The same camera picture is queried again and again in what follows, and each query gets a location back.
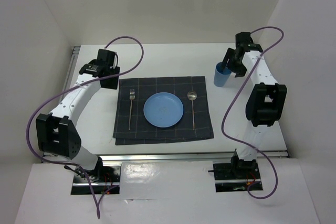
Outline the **blue plastic cup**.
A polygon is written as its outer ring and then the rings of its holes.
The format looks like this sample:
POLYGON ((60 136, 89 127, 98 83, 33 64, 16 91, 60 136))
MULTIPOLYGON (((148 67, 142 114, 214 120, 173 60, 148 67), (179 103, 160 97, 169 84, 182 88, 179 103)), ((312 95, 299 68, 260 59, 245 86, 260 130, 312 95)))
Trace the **blue plastic cup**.
POLYGON ((223 87, 226 81, 229 79, 232 71, 229 70, 227 67, 222 69, 222 63, 219 62, 215 67, 215 74, 214 74, 214 85, 217 87, 223 87))

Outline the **silver fork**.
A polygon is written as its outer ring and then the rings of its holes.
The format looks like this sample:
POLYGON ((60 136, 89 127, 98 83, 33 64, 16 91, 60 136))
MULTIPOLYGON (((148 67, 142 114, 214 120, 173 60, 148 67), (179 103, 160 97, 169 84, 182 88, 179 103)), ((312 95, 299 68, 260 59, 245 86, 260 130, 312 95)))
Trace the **silver fork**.
POLYGON ((134 89, 130 89, 130 93, 129 93, 130 109, 129 109, 128 130, 130 130, 130 127, 131 127, 132 107, 133 107, 133 100, 134 99, 135 99, 135 90, 134 89))

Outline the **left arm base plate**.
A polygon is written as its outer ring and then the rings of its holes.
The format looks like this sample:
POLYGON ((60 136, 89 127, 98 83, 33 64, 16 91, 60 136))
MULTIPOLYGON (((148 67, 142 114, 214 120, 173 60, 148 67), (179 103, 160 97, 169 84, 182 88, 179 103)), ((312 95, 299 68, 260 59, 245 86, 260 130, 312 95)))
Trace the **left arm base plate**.
POLYGON ((94 177, 88 175, 89 180, 85 177, 84 173, 76 168, 72 169, 65 165, 66 170, 74 172, 74 178, 72 182, 72 195, 90 195, 91 190, 89 187, 89 181, 91 182, 93 192, 95 195, 107 194, 119 194, 120 193, 120 178, 121 178, 121 166, 105 166, 102 175, 94 177))

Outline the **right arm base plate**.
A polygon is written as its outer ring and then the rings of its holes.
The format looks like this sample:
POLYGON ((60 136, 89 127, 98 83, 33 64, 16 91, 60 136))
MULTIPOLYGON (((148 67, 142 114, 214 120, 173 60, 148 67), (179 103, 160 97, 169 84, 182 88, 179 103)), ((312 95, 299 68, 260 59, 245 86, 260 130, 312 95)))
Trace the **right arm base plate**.
POLYGON ((234 170, 230 163, 213 163, 207 172, 214 177, 217 193, 246 191, 249 186, 251 191, 263 190, 257 164, 252 169, 234 170))

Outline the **blue plastic plate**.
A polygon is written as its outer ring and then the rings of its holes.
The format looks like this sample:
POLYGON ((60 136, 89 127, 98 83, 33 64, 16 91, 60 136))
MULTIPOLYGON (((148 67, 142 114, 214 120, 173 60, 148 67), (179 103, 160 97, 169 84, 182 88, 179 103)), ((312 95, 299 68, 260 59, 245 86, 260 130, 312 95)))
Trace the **blue plastic plate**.
POLYGON ((182 118, 182 101, 174 94, 159 92, 150 96, 144 104, 145 119, 155 127, 168 128, 176 125, 182 118))

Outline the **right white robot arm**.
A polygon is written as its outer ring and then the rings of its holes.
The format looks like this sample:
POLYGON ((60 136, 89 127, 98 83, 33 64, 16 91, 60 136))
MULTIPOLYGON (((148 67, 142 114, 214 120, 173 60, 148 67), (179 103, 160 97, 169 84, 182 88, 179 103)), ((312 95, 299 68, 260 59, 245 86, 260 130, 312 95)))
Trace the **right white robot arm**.
POLYGON ((243 179, 256 169, 257 150, 265 133, 281 118, 287 87, 272 76, 263 49, 254 43, 250 32, 236 34, 235 45, 235 49, 227 50, 221 67, 254 85, 245 107, 248 124, 243 142, 247 145, 235 150, 229 165, 230 174, 243 179))

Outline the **dark grey checked cloth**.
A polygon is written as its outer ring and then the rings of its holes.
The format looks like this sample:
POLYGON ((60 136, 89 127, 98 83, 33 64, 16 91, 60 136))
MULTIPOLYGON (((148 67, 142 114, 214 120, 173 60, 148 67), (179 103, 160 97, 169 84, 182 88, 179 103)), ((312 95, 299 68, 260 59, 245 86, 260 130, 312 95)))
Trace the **dark grey checked cloth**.
POLYGON ((209 114, 206 82, 204 76, 131 78, 119 81, 117 111, 113 129, 116 145, 178 143, 209 140, 214 131, 209 114), (135 90, 131 127, 128 130, 130 89, 135 90), (195 129, 192 121, 192 103, 189 91, 197 93, 194 101, 195 129), (150 124, 144 116, 145 101, 159 92, 176 95, 183 103, 184 113, 174 126, 159 128, 150 124))

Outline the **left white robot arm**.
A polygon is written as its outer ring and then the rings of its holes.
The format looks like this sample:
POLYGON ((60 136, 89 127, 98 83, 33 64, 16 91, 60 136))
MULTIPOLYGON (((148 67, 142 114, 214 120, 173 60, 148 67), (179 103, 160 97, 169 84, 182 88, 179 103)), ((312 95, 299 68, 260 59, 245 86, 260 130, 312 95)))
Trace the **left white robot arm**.
POLYGON ((62 156, 80 165, 93 182, 104 176, 102 159, 82 146, 76 130, 77 121, 84 108, 100 88, 117 89, 118 77, 86 84, 87 81, 119 74, 118 55, 114 51, 99 49, 97 58, 85 64, 70 91, 49 114, 36 118, 38 147, 40 151, 62 156))

